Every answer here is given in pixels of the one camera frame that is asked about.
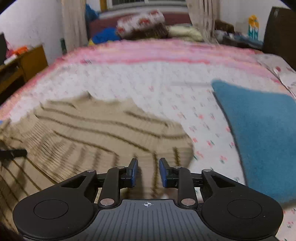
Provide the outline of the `beige curtain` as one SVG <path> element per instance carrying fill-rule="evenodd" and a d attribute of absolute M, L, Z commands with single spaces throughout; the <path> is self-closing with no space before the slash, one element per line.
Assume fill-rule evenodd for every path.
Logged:
<path fill-rule="evenodd" d="M 67 52 L 87 45 L 86 1 L 62 0 L 64 39 Z"/>
<path fill-rule="evenodd" d="M 217 43 L 214 36 L 215 20 L 218 18 L 219 4 L 216 0 L 186 0 L 192 25 L 197 28 L 205 42 Z"/>

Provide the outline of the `pale green pillow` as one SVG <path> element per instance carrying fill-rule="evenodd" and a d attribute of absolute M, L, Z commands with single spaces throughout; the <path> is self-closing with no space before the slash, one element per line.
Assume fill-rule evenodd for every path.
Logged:
<path fill-rule="evenodd" d="M 170 38 L 179 38 L 190 42 L 203 42 L 203 36 L 195 27 L 193 26 L 167 26 L 168 36 Z"/>

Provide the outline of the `red floral folded quilt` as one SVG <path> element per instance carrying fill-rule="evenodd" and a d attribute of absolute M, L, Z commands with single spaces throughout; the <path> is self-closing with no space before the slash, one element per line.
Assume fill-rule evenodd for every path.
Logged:
<path fill-rule="evenodd" d="M 118 19 L 116 33 L 123 39 L 131 38 L 135 34 L 145 33 L 157 26 L 165 26 L 165 16 L 159 10 L 152 10 L 139 14 L 123 16 Z"/>

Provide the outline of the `pink floral bed sheet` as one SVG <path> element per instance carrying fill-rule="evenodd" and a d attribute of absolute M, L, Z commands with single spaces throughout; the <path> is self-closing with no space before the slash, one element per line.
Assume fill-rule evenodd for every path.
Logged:
<path fill-rule="evenodd" d="M 162 185 L 159 198 L 128 198 L 124 188 L 119 206 L 100 208 L 98 174 L 107 172 L 88 169 L 19 201 L 16 229 L 9 230 L 20 240 L 295 240 L 295 202 L 279 203 L 246 184 L 211 85 L 221 80 L 295 100 L 256 55 L 221 45 L 143 40 L 79 48 L 56 61 L 6 101 L 1 124 L 16 123 L 50 100 L 86 93 L 102 101 L 131 99 L 144 112 L 179 123 L 192 140 L 193 158 L 184 168 L 192 174 L 198 205 L 178 207 L 178 190 Z"/>

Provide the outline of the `blue cloth pile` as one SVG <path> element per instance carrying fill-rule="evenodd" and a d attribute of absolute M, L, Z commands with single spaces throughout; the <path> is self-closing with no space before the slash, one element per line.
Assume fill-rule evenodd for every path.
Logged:
<path fill-rule="evenodd" d="M 98 45 L 109 41 L 120 41 L 121 37 L 116 33 L 116 28 L 105 28 L 90 38 L 88 45 Z"/>

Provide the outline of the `black television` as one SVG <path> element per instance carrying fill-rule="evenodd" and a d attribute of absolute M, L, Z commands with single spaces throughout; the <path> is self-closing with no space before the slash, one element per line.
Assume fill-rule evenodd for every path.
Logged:
<path fill-rule="evenodd" d="M 7 43 L 4 36 L 4 33 L 0 34 L 0 65 L 4 64 L 4 61 L 6 60 L 6 53 L 7 53 Z"/>

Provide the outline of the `wooden TV cabinet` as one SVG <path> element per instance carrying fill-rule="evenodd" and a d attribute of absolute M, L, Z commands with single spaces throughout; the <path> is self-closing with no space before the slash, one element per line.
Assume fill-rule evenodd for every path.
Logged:
<path fill-rule="evenodd" d="M 43 45 L 17 56 L 1 66 L 1 104 L 29 80 L 48 67 Z"/>

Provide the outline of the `cluttered nightstand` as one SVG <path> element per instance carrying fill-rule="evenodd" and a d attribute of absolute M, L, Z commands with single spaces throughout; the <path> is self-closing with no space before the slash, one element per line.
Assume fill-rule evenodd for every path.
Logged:
<path fill-rule="evenodd" d="M 219 44 L 243 48 L 262 50 L 263 42 L 246 37 L 242 33 L 235 32 L 234 26 L 221 21 L 215 20 L 214 36 Z"/>

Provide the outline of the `maroon sofa back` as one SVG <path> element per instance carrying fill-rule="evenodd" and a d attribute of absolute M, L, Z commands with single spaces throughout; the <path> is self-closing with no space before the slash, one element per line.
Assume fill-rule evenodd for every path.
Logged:
<path fill-rule="evenodd" d="M 104 29 L 114 28 L 121 37 L 125 37 L 135 30 L 148 30 L 160 24 L 191 24 L 191 20 L 188 13 L 162 13 L 155 9 L 137 14 L 98 18 L 88 24 L 88 34 L 93 38 Z"/>

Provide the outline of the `beige striped knit sweater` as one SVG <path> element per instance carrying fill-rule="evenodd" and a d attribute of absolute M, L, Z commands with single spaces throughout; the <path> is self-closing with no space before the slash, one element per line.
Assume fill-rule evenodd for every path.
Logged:
<path fill-rule="evenodd" d="M 165 190 L 159 159 L 187 167 L 193 143 L 182 126 L 140 109 L 131 99 L 97 100 L 86 93 L 50 100 L 14 123 L 1 124 L 1 149 L 25 149 L 26 157 L 1 162 L 1 222 L 11 230 L 13 209 L 25 197 L 88 169 L 105 173 L 138 159 L 128 198 L 159 198 Z"/>

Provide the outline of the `dark wooden headboard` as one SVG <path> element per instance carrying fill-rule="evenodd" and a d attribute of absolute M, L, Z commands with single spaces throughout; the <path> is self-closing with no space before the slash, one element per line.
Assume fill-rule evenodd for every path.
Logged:
<path fill-rule="evenodd" d="M 266 24 L 262 51 L 282 57 L 295 69 L 295 12 L 272 7 Z"/>

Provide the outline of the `cherry print pillow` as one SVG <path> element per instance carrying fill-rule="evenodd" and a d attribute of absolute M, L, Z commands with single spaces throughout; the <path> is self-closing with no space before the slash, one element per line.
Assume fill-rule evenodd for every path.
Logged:
<path fill-rule="evenodd" d="M 295 98 L 295 70 L 283 58 L 273 54 L 258 54 L 256 60 L 274 74 Z"/>

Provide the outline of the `right beige curtain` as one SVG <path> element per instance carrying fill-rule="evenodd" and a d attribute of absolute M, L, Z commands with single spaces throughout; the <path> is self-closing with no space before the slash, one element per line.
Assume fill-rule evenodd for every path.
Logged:
<path fill-rule="evenodd" d="M 219 4 L 216 0 L 186 0 L 192 25 L 197 28 L 205 42 L 217 43 L 214 36 L 215 20 L 218 18 Z"/>

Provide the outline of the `orange item on cabinet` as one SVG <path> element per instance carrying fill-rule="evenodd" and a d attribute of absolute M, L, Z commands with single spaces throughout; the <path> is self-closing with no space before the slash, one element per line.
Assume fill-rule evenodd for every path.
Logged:
<path fill-rule="evenodd" d="M 28 51 L 28 47 L 27 46 L 22 46 L 22 47 L 19 47 L 18 49 L 15 49 L 13 51 L 13 54 L 19 56 L 19 55 L 21 55 L 21 54 L 23 54 L 23 53 L 25 53 L 27 51 Z"/>

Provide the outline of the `yellow teal carton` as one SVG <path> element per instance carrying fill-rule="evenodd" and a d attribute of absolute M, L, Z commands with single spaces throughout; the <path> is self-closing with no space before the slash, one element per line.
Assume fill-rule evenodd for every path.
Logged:
<path fill-rule="evenodd" d="M 248 18 L 248 37 L 258 40 L 259 22 L 256 15 L 251 15 Z"/>

